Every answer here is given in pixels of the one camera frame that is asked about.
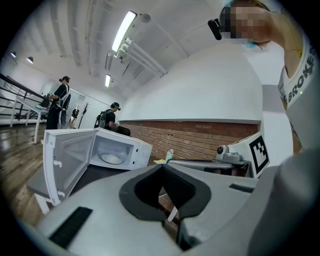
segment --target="microwave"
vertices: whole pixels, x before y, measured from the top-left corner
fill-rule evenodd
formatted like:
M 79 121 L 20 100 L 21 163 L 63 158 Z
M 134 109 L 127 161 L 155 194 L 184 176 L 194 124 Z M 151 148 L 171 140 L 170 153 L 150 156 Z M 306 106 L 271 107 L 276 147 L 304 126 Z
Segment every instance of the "microwave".
M 148 165 L 152 145 L 103 128 L 46 130 L 43 172 L 54 206 L 68 198 L 88 165 L 135 170 Z

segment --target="table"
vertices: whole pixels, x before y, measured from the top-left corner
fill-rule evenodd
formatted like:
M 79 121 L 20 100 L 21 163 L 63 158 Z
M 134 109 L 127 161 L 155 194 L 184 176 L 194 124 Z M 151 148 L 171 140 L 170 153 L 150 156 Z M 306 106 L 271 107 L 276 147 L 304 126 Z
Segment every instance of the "table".
M 34 133 L 34 144 L 37 144 L 37 142 L 38 142 L 38 130 L 39 130 L 39 123 L 40 123 L 41 115 L 47 115 L 49 111 L 48 110 L 44 110 L 44 109 L 36 108 L 36 105 L 38 105 L 39 103 L 37 103 L 35 101 L 31 101 L 28 98 L 21 98 L 19 96 L 16 96 L 15 97 L 15 102 L 14 102 L 14 105 L 13 105 L 12 114 L 11 114 L 10 127 L 12 127 L 13 123 L 14 123 L 17 102 L 22 103 L 24 106 L 26 106 L 29 109 L 28 110 L 28 114 L 26 116 L 26 121 L 25 121 L 25 125 L 26 126 L 28 125 L 30 111 L 32 110 L 32 111 L 34 111 L 34 112 L 36 112 L 38 114 L 38 118 L 36 120 L 36 125 L 35 125 L 35 133 Z
M 119 175 L 126 172 L 129 172 L 129 171 L 122 170 L 122 169 L 112 169 L 112 168 L 95 166 L 95 165 L 89 164 L 89 166 L 87 167 L 87 169 L 85 170 L 85 172 L 83 173 L 79 181 L 74 186 L 70 196 L 76 193 L 77 191 L 81 190 L 91 182 L 94 182 L 103 178 L 111 177 L 114 175 Z M 49 213 L 50 209 L 48 207 L 47 202 L 52 204 L 52 200 L 50 199 L 50 195 L 48 192 L 43 165 L 28 180 L 28 183 L 26 184 L 26 188 L 32 193 L 34 193 L 35 199 L 42 213 L 44 215 Z

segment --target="white t-shirt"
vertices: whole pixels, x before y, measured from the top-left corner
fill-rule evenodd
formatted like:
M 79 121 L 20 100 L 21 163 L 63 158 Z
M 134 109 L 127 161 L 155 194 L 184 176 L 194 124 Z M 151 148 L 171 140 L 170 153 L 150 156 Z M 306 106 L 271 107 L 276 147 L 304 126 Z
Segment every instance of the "white t-shirt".
M 291 78 L 282 69 L 278 88 L 287 103 L 286 114 L 302 148 L 320 147 L 320 66 L 319 57 L 303 33 L 300 63 Z

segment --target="white wall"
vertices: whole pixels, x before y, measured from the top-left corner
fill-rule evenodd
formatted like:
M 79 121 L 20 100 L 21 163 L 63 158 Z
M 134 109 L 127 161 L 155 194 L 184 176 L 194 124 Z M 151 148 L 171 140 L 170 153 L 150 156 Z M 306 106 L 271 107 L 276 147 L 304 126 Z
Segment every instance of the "white wall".
M 222 44 L 176 63 L 142 86 L 121 108 L 120 120 L 259 123 L 262 86 L 237 45 Z
M 28 87 L 30 90 L 41 94 L 42 87 L 48 80 L 48 75 L 23 62 L 18 62 L 15 65 L 12 65 L 12 62 L 10 57 L 6 56 L 1 63 L 0 73 L 11 77 L 13 80 Z
M 276 43 L 269 43 L 267 50 L 243 52 L 263 85 L 278 85 L 285 65 L 284 50 Z
M 280 165 L 293 155 L 292 131 L 277 85 L 263 85 L 263 111 L 260 131 L 268 150 L 271 166 Z

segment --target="white ceiling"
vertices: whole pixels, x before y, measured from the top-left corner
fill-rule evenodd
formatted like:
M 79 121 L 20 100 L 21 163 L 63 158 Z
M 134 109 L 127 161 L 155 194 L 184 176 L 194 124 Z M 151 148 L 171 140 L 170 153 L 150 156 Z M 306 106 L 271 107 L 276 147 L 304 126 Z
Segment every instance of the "white ceiling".
M 224 5 L 225 0 L 45 0 L 21 27 L 9 50 L 17 52 L 18 62 L 33 56 L 35 68 L 55 77 L 71 77 L 69 68 L 78 69 L 94 79 L 91 86 L 127 98 L 154 77 L 132 59 L 113 61 L 108 73 L 115 81 L 105 88 L 107 52 L 128 11 L 138 16 L 126 37 L 169 70 L 185 56 L 152 22 L 142 23 L 139 14 L 148 13 L 192 55 L 225 42 L 215 40 L 207 25 L 208 20 L 219 17 Z M 52 63 L 46 69 L 44 63 L 57 56 L 69 63 L 65 73 L 53 74 Z

